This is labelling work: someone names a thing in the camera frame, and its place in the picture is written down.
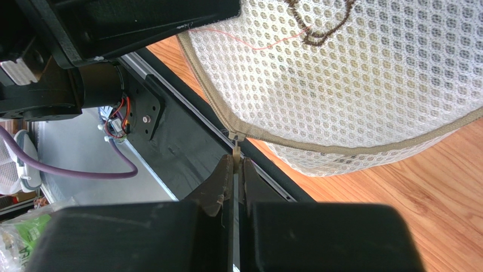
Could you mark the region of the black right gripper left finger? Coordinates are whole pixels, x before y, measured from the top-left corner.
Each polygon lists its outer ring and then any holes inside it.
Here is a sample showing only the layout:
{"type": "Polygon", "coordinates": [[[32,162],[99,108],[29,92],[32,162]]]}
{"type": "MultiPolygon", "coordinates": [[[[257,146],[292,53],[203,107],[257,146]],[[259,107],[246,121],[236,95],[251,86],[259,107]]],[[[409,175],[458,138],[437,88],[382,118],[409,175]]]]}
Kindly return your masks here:
{"type": "Polygon", "coordinates": [[[27,271],[231,271],[234,159],[181,201],[56,211],[27,271]]]}

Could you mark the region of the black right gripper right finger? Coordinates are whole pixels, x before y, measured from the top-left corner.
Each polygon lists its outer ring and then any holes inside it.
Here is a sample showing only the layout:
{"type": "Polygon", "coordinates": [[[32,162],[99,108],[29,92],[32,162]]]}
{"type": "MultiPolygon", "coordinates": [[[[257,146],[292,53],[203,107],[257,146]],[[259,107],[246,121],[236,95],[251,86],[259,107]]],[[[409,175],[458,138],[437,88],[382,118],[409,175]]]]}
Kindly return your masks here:
{"type": "Polygon", "coordinates": [[[377,203],[289,202],[240,163],[241,271],[424,271],[396,209],[377,203]]]}

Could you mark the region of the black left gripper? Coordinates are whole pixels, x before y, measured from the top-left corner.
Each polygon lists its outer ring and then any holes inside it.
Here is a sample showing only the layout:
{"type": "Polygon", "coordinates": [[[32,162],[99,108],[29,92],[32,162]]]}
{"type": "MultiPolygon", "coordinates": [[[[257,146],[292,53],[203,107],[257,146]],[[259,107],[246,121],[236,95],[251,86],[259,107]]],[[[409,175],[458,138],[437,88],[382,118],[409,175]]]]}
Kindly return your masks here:
{"type": "Polygon", "coordinates": [[[240,1],[1,1],[1,118],[74,118],[82,114],[82,98],[64,69],[240,13],[240,1]]]}

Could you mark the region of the beige-trimmed white mesh bag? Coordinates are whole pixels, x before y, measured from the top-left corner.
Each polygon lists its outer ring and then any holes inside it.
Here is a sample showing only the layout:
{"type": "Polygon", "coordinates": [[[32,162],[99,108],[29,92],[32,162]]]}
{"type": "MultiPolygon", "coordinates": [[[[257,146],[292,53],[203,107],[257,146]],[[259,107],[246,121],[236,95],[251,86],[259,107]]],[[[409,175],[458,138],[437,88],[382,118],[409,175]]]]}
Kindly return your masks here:
{"type": "Polygon", "coordinates": [[[481,1],[241,1],[178,35],[236,141],[332,176],[413,156],[482,117],[481,1]]]}

